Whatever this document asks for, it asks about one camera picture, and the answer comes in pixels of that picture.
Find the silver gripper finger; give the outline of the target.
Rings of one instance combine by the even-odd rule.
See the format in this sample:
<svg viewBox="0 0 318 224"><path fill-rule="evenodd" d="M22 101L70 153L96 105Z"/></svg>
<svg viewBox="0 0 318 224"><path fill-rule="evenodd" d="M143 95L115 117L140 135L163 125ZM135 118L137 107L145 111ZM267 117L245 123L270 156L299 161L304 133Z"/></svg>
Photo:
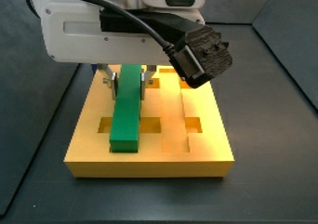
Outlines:
<svg viewBox="0 0 318 224"><path fill-rule="evenodd" d="M117 89L117 76L116 72L112 71L108 64L99 64L97 71L101 73L103 76L103 83L111 88L112 90L112 99L116 98L116 89Z"/></svg>
<svg viewBox="0 0 318 224"><path fill-rule="evenodd" d="M155 65L148 65L145 67L145 71L141 73L140 76L140 99L145 98L145 88L149 85L149 81L152 76L156 73L156 66Z"/></svg>

